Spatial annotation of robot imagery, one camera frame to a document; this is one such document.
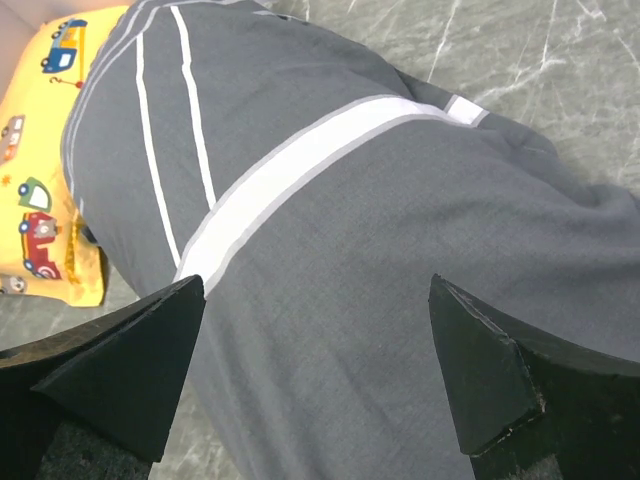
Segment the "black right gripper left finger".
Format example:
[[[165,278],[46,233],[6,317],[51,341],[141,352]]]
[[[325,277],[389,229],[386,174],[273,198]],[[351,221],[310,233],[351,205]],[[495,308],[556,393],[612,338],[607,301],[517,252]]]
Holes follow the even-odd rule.
[[[146,479],[205,307],[199,276],[1,353],[4,479]]]

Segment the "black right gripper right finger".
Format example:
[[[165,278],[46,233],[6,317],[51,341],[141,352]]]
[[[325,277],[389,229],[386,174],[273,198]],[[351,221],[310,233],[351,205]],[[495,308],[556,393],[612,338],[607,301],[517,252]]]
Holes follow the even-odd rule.
[[[530,326],[439,275],[429,312],[476,478],[638,478],[638,363]]]

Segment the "grey striped pillowcase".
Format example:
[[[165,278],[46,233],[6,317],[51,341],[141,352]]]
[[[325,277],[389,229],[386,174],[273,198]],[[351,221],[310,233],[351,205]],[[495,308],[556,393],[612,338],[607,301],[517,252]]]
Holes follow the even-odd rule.
[[[469,479],[429,322],[442,275],[639,357],[639,202],[543,136],[255,1],[138,1],[63,135],[139,296],[198,275],[191,381],[247,479]]]

